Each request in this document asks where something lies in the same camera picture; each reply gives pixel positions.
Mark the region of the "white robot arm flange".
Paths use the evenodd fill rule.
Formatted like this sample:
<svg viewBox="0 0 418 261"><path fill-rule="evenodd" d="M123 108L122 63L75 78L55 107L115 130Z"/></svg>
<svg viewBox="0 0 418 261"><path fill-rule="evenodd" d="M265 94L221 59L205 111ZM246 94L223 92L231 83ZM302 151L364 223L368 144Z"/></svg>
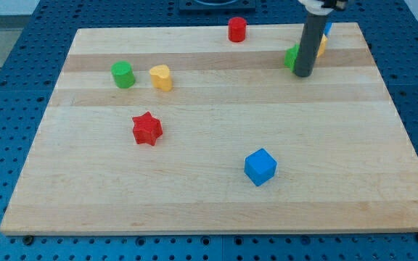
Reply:
<svg viewBox="0 0 418 261"><path fill-rule="evenodd" d="M344 11L349 0L298 0L306 10L318 16L327 16L332 11Z"/></svg>

